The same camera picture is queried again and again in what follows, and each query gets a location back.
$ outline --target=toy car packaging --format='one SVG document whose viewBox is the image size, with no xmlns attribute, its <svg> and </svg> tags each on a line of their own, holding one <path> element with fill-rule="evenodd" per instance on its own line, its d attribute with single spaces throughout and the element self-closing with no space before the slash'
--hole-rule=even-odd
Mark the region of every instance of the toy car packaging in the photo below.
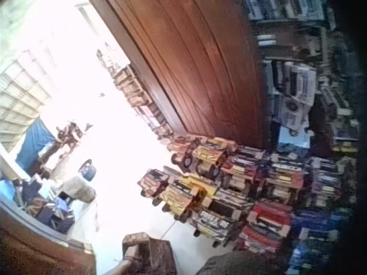
<svg viewBox="0 0 367 275">
<path fill-rule="evenodd" d="M 341 176 L 339 173 L 314 171 L 312 193 L 335 199 L 341 196 Z"/>
<path fill-rule="evenodd" d="M 248 158 L 262 159 L 265 155 L 265 150 L 249 146 L 238 146 L 235 150 L 235 154 Z"/>
<path fill-rule="evenodd" d="M 141 196 L 153 198 L 153 205 L 159 204 L 159 195 L 168 186 L 169 182 L 173 182 L 170 175 L 165 174 L 157 169 L 149 169 L 144 177 L 138 181 L 138 185 L 142 188 Z"/>
<path fill-rule="evenodd" d="M 229 207 L 240 211 L 239 214 L 235 214 L 235 212 L 233 212 L 230 215 L 227 214 L 227 216 L 231 217 L 232 219 L 239 219 L 240 215 L 242 214 L 245 214 L 247 216 L 250 213 L 250 210 L 254 204 L 254 201 L 250 198 L 244 197 L 238 194 L 237 192 L 233 192 L 230 190 L 223 190 L 221 188 L 218 189 L 218 192 L 216 192 L 215 196 L 213 197 L 213 200 L 226 204 Z"/>
<path fill-rule="evenodd" d="M 291 228 L 291 211 L 290 206 L 261 199 L 252 208 L 247 221 L 285 238 Z"/>
<path fill-rule="evenodd" d="M 204 188 L 175 180 L 159 197 L 166 202 L 162 211 L 172 212 L 175 220 L 185 223 L 191 217 L 193 208 L 200 204 L 205 195 Z"/>
<path fill-rule="evenodd" d="M 192 225 L 196 228 L 194 236 L 198 237 L 203 234 L 213 238 L 213 247 L 217 247 L 223 242 L 227 243 L 235 228 L 235 223 L 235 221 L 207 209 L 194 214 L 192 218 Z"/>
<path fill-rule="evenodd" d="M 298 212 L 292 220 L 292 230 L 301 240 L 335 241 L 338 238 L 335 223 L 331 220 L 330 214 L 323 211 Z"/>
<path fill-rule="evenodd" d="M 215 186 L 214 182 L 210 179 L 204 178 L 198 174 L 188 174 L 181 178 L 182 183 L 191 186 L 191 187 L 198 187 L 203 188 L 206 190 L 206 196 L 212 197 L 217 192 L 218 187 Z"/>
<path fill-rule="evenodd" d="M 312 274 L 314 268 L 322 268 L 330 259 L 332 242 L 307 239 L 298 243 L 289 261 L 287 275 Z"/>
<path fill-rule="evenodd" d="M 303 187 L 303 164 L 293 161 L 273 162 L 268 170 L 263 194 L 280 203 L 292 204 Z"/>
<path fill-rule="evenodd" d="M 259 226 L 246 225 L 240 233 L 237 249 L 248 249 L 257 254 L 273 257 L 282 246 L 283 238 Z"/>
<path fill-rule="evenodd" d="M 227 157 L 222 165 L 224 172 L 222 177 L 223 188 L 229 188 L 243 195 L 256 197 L 257 191 L 262 187 L 264 169 L 261 158 L 264 151 L 241 146 L 233 154 Z"/>
<path fill-rule="evenodd" d="M 202 233 L 214 238 L 213 247 L 216 247 L 220 243 L 225 246 L 238 237 L 253 201 L 236 192 L 219 189 L 212 199 L 205 197 L 201 206 L 202 210 L 192 219 L 196 228 L 194 235 Z"/>
<path fill-rule="evenodd" d="M 193 162 L 192 152 L 199 145 L 200 141 L 192 136 L 180 136 L 167 145 L 170 152 L 174 152 L 171 157 L 173 164 L 188 168 Z"/>
<path fill-rule="evenodd" d="M 332 160 L 322 159 L 313 156 L 312 158 L 310 158 L 309 162 L 312 168 L 315 170 L 321 170 L 324 172 L 331 172 L 331 173 L 338 172 L 338 166 Z"/>
<path fill-rule="evenodd" d="M 193 151 L 193 156 L 203 162 L 219 166 L 225 161 L 233 146 L 234 142 L 232 144 L 224 139 L 202 138 L 201 145 Z"/>
</svg>

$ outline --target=white tile floor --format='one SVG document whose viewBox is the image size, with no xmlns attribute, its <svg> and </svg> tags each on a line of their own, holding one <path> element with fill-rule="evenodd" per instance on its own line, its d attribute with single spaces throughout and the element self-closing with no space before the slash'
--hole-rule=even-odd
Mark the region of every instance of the white tile floor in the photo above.
<svg viewBox="0 0 367 275">
<path fill-rule="evenodd" d="M 95 162 L 97 174 L 91 184 L 97 198 L 90 206 L 73 203 L 77 222 L 69 236 L 92 243 L 97 273 L 107 272 L 122 259 L 126 234 L 141 231 L 171 242 L 179 274 L 194 274 L 211 256 L 230 251 L 231 247 L 212 248 L 205 237 L 193 237 L 193 227 L 161 211 L 163 203 L 153 207 L 151 200 L 140 196 L 137 181 L 148 168 L 171 165 L 170 154 L 120 94 L 101 101 L 99 121 L 55 173 L 65 178 L 86 159 Z"/>
</svg>

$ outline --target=wooden furniture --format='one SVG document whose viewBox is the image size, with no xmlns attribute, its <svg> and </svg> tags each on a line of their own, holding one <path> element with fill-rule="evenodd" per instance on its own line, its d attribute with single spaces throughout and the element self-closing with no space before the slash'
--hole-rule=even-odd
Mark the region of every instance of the wooden furniture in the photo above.
<svg viewBox="0 0 367 275">
<path fill-rule="evenodd" d="M 268 146 L 260 58 L 239 2 L 91 2 L 175 132 Z"/>
</svg>

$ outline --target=blue tarp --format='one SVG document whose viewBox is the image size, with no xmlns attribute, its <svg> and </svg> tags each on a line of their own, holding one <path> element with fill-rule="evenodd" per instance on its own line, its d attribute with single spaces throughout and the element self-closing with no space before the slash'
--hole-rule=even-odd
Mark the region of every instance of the blue tarp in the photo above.
<svg viewBox="0 0 367 275">
<path fill-rule="evenodd" d="M 49 142 L 55 141 L 40 118 L 37 118 L 28 128 L 22 148 L 17 155 L 16 162 L 24 171 L 29 173 L 30 166 L 38 159 L 38 153 Z"/>
</svg>

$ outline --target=blue cloth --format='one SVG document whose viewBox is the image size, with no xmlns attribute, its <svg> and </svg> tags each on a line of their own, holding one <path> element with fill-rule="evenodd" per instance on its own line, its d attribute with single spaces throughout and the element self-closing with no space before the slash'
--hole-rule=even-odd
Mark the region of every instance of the blue cloth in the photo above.
<svg viewBox="0 0 367 275">
<path fill-rule="evenodd" d="M 0 193 L 4 194 L 4 196 L 8 200 L 10 201 L 13 200 L 15 189 L 10 180 L 7 180 L 7 179 L 0 180 Z"/>
<path fill-rule="evenodd" d="M 49 142 L 55 141 L 40 118 L 35 119 L 28 128 L 22 148 L 17 155 L 16 162 L 29 173 L 29 168 L 38 159 L 38 153 Z"/>
</svg>

